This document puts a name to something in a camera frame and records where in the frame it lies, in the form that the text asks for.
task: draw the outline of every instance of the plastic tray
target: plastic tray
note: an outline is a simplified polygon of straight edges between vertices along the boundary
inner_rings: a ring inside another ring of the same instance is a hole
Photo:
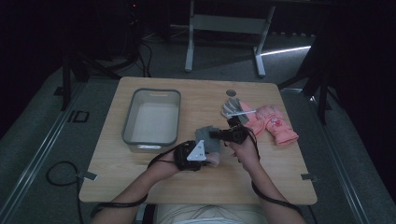
[[[134,92],[122,132],[133,152],[159,152],[177,140],[181,95],[176,90]]]

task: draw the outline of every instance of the dark background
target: dark background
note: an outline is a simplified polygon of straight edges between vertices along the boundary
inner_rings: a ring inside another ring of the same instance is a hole
[[[197,11],[261,16],[252,1],[199,1]],[[271,32],[315,35],[301,73],[332,62],[330,83],[354,123],[393,200],[396,122],[396,8],[392,1],[338,2],[345,6],[280,4]],[[188,24],[189,1],[24,1],[0,3],[0,137],[18,118],[46,78],[62,65],[65,43],[94,59],[134,54],[131,21],[164,39],[169,24]]]

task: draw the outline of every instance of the black device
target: black device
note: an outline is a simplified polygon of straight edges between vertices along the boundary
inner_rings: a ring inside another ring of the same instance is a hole
[[[242,124],[236,124],[228,130],[219,130],[218,132],[209,132],[211,138],[218,138],[226,142],[235,142],[241,145],[249,135],[248,128]]]
[[[196,146],[195,141],[187,141],[179,144],[175,148],[175,164],[179,170],[182,171],[198,171],[203,165],[203,161],[188,161],[190,153],[194,150]]]

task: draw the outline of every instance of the small gray object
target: small gray object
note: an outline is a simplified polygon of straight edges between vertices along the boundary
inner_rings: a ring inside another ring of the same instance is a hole
[[[235,90],[227,90],[225,93],[226,93],[228,96],[231,96],[231,97],[233,97],[233,96],[236,95],[236,91],[235,91]]]

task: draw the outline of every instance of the gray floor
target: gray floor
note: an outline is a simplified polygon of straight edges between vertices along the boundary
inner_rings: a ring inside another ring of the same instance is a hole
[[[162,42],[156,35],[146,38],[152,50],[151,75],[279,84],[295,75],[307,53],[304,49],[263,56],[268,76],[262,78],[257,76],[252,60],[254,38],[208,41],[207,36],[200,37],[195,45],[191,73],[184,72],[187,49],[184,34],[177,33],[171,43]],[[264,52],[309,46],[313,41],[314,37],[269,35]],[[142,47],[141,53],[147,64],[149,50]],[[141,63],[137,63],[118,73],[141,77],[140,68]],[[88,168],[117,84],[116,80],[100,76],[92,76],[86,84],[75,83],[75,92],[79,92],[76,100],[68,110],[60,112],[62,98],[53,93],[62,85],[61,70],[46,81],[1,139],[1,218],[7,217],[7,223],[78,223],[76,185],[54,187],[45,175],[57,161],[71,161],[82,171]],[[318,202],[310,207],[302,206],[306,221],[395,223],[395,204],[382,185],[347,114],[330,99],[332,110],[326,112],[328,125],[321,125],[315,114],[315,104],[298,91],[303,85],[304,80],[281,91],[281,95],[292,126],[300,135],[299,145],[308,171],[317,177],[313,185]],[[72,111],[90,112],[88,122],[68,121]],[[57,122],[62,123],[62,129],[55,132],[51,127]],[[46,142],[49,133],[54,136],[53,142]],[[41,167],[37,167],[35,174],[24,173],[37,151],[43,150],[43,142],[46,150],[40,160]],[[57,169],[52,174],[59,181],[74,179],[73,170],[68,167]],[[13,190],[19,180],[28,175],[32,179],[27,181],[26,191],[18,195]],[[87,223],[94,204],[83,203],[81,206]],[[5,216],[6,211],[10,212],[9,216]]]

